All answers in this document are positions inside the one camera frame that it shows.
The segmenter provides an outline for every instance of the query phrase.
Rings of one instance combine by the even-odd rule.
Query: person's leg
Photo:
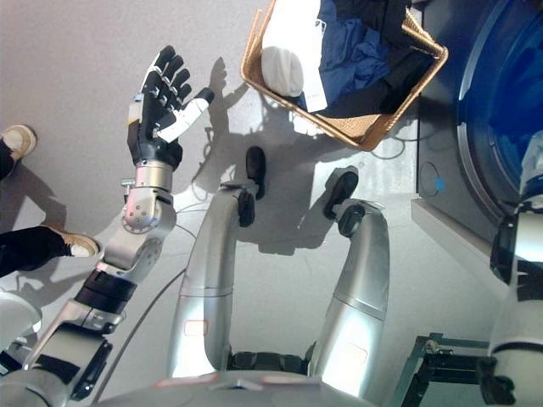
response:
[[[0,234],[0,277],[30,271],[62,256],[91,257],[100,247],[90,237],[37,226]]]
[[[34,131],[27,125],[12,125],[0,134],[0,180],[11,174],[17,162],[36,146]]]

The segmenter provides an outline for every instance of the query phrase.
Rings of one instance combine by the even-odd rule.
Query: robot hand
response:
[[[177,138],[213,100],[213,92],[204,88],[183,104],[191,87],[186,83],[190,74],[182,66],[183,59],[174,48],[165,47],[149,66],[142,89],[131,103],[127,143],[134,165],[152,159],[175,170],[182,160]]]

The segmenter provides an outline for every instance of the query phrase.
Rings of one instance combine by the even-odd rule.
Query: laundry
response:
[[[411,0],[334,0],[338,20],[361,19],[373,30],[380,31],[387,45],[406,47],[411,39],[401,29],[406,7]]]
[[[336,20],[333,0],[321,1],[318,18],[326,23],[319,70],[328,105],[389,73],[389,50],[378,31],[364,27],[360,19]]]
[[[338,100],[323,111],[326,117],[347,118],[367,114],[393,114],[434,62],[431,55],[403,48],[389,54],[390,73],[372,84]]]
[[[317,78],[315,70],[311,76],[305,71],[302,75],[301,68],[292,64],[292,59],[289,64],[274,63],[268,58],[270,49],[267,48],[262,52],[266,84],[302,109],[327,117],[393,114],[434,62],[434,57],[411,47],[412,39],[402,30],[409,5],[410,0],[321,0],[318,15],[315,15],[315,3],[311,3],[309,14],[315,19],[314,25],[325,26],[319,38],[322,48],[318,55]],[[302,8],[300,15],[307,15],[303,7],[310,5],[297,7]],[[303,27],[308,26],[307,21],[299,19],[302,32]],[[293,75],[296,69],[300,74]],[[276,83],[269,83],[273,78]],[[306,87],[305,81],[318,82],[322,90],[319,102],[324,102],[325,109],[316,109],[319,103],[315,103],[314,92],[304,89],[300,93]]]
[[[304,92],[310,111],[327,107],[319,76],[324,27],[316,19],[320,7],[320,0],[277,0],[262,39],[266,85],[283,96]]]

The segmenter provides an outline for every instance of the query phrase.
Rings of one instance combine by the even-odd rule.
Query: black pants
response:
[[[70,255],[62,237],[45,226],[0,235],[0,277],[16,271],[30,271],[50,259]]]
[[[0,140],[0,180],[2,180],[15,167],[15,162],[10,156],[11,150],[3,140]]]

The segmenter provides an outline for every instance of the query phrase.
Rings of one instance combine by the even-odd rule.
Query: washing machine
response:
[[[425,30],[450,57],[420,98],[417,191],[489,243],[519,200],[529,138],[543,130],[542,9],[530,0],[424,9]]]

